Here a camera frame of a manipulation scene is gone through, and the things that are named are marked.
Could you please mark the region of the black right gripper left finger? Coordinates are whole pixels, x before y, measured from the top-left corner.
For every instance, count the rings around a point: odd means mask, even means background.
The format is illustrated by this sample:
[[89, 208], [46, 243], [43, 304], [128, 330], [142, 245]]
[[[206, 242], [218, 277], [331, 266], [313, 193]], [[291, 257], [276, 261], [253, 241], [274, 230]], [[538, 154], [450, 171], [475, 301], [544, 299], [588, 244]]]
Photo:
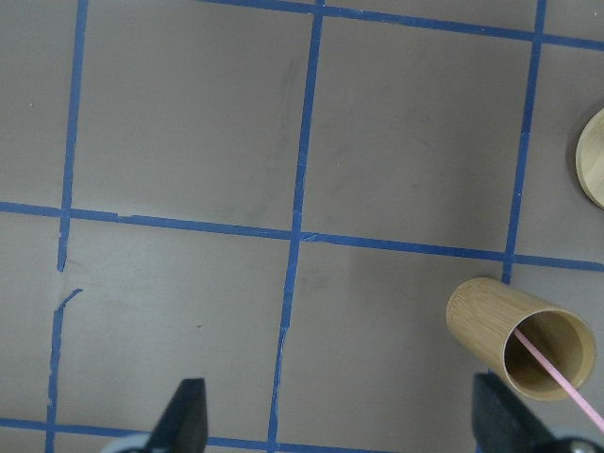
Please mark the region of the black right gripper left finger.
[[209, 438], [206, 385], [203, 378], [186, 378], [145, 444], [146, 452], [204, 452]]

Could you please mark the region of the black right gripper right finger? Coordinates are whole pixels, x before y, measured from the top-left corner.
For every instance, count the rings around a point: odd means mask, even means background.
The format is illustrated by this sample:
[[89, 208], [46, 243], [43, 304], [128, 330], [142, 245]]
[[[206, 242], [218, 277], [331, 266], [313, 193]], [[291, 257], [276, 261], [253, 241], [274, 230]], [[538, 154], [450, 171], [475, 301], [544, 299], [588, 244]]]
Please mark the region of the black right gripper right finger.
[[557, 452], [559, 441], [495, 374], [475, 374], [472, 431], [480, 452]]

